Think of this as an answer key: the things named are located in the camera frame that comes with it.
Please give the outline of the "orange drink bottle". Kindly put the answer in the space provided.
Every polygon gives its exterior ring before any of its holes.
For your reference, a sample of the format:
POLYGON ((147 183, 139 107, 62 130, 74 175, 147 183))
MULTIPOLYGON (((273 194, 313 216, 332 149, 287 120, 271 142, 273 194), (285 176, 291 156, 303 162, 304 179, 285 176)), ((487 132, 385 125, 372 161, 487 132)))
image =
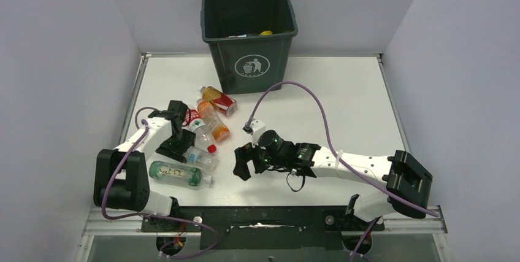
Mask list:
POLYGON ((213 105, 200 96, 197 97, 196 102, 197 112, 205 124, 210 128, 214 140, 216 140, 217 143, 222 143, 228 139, 231 135, 231 132, 220 119, 213 105))

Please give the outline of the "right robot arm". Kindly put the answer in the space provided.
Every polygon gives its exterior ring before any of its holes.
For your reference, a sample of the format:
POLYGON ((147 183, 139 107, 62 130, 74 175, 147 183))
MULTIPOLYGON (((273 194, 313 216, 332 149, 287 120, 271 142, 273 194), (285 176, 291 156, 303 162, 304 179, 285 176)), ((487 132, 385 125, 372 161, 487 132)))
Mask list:
POLYGON ((293 143, 268 130, 255 134, 250 143, 236 148, 234 153, 233 173, 244 181, 251 178, 248 163, 252 162, 257 174, 287 172, 303 179, 335 177, 373 186, 374 193, 350 198, 345 221, 353 229, 361 229, 393 212, 415 219, 436 216, 427 208, 433 176, 411 153, 403 150, 396 150, 390 156, 356 155, 318 144, 293 143))

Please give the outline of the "red white label bottle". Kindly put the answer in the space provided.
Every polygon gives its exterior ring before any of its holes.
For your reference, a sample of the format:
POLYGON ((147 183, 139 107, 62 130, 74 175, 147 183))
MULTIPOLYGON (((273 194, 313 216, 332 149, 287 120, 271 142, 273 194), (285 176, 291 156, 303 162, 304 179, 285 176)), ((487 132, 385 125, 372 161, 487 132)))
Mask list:
POLYGON ((225 38, 226 39, 230 39, 230 38, 243 38, 243 37, 248 37, 248 34, 239 34, 239 35, 233 35, 233 36, 226 36, 225 38))

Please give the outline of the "light blue label bottle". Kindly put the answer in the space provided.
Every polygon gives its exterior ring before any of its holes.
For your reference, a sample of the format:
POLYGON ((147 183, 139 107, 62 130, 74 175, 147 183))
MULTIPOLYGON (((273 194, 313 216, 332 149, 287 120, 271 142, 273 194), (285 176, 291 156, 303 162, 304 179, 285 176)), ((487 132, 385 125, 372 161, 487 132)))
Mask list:
POLYGON ((184 157, 189 164, 193 164, 195 167, 208 172, 214 172, 220 163, 216 155, 197 147, 190 147, 184 153, 184 157))

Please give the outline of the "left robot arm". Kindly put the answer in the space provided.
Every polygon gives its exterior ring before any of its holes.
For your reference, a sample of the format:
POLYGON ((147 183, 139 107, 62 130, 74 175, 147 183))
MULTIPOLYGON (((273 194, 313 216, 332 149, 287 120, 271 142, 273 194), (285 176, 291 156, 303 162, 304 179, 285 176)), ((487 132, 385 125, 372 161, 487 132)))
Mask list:
POLYGON ((153 110, 127 141, 101 150, 96 158, 93 201, 101 209, 124 209, 131 215, 176 217, 176 198, 150 190, 147 160, 155 153, 180 163, 194 146, 196 135, 184 129, 188 106, 171 100, 165 110, 153 110))

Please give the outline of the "green tea bottle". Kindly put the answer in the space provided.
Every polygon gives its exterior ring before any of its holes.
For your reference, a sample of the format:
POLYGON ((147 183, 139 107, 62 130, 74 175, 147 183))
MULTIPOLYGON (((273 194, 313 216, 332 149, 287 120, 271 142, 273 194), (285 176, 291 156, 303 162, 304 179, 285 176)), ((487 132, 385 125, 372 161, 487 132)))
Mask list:
POLYGON ((214 178, 203 170, 183 164, 154 161, 148 175, 161 183, 182 187, 212 186, 214 178))

